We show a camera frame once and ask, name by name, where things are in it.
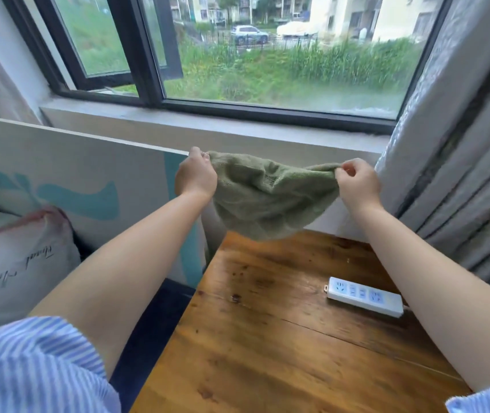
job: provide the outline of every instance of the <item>hand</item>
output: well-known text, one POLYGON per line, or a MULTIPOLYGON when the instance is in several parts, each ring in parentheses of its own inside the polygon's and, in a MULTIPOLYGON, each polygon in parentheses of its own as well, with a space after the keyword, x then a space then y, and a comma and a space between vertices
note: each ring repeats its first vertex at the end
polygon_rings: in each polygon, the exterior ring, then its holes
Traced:
POLYGON ((218 177, 206 152, 194 146, 189 156, 180 164, 174 189, 177 195, 200 193, 210 200, 216 191, 218 177))
POLYGON ((381 185, 379 177, 363 159, 352 159, 335 170, 335 178, 340 189, 340 196, 352 215, 358 215, 367 208, 383 208, 379 194, 381 185))

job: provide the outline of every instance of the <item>forearm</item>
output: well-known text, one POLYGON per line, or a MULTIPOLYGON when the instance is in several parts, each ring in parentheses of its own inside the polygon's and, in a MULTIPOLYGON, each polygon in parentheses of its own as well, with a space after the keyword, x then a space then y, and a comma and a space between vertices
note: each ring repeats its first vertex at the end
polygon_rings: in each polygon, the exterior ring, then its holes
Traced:
POLYGON ((355 219, 444 356, 471 388, 489 387, 490 286, 382 208, 355 219))
POLYGON ((182 194, 94 252, 30 315, 58 315, 96 347, 111 376, 209 197, 182 194))

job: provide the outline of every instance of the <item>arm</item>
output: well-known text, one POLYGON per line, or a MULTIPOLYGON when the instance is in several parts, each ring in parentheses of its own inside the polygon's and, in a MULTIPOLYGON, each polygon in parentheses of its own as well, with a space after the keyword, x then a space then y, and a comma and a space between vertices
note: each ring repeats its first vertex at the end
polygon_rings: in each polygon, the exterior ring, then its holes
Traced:
POLYGON ((216 182, 208 155, 193 148, 176 175, 179 197, 104 244, 29 315, 66 319, 96 347, 111 377, 216 182))
POLYGON ((490 285, 387 213, 365 161, 346 162, 336 177, 352 217, 428 335, 473 390, 489 387, 490 285))

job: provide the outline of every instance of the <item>window sill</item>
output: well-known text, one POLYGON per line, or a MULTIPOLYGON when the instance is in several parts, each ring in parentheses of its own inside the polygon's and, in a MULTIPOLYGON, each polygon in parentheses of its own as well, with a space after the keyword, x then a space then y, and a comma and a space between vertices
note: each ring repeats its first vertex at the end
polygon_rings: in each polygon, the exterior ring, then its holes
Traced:
POLYGON ((54 98, 41 106, 53 127, 187 151, 248 153, 293 166, 360 157, 375 164, 389 136, 196 116, 54 98))

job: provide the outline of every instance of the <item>fence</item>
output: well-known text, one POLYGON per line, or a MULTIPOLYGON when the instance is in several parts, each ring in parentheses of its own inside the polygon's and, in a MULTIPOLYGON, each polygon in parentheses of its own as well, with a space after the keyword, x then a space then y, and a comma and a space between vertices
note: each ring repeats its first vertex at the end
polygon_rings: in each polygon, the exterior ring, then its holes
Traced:
POLYGON ((252 36, 252 35, 239 35, 234 36, 227 31, 217 32, 201 32, 201 40, 206 44, 230 44, 236 45, 241 49, 272 49, 272 50, 285 50, 295 47, 301 47, 309 49, 317 41, 317 34, 315 36, 302 36, 302 37, 281 37, 275 34, 252 36))

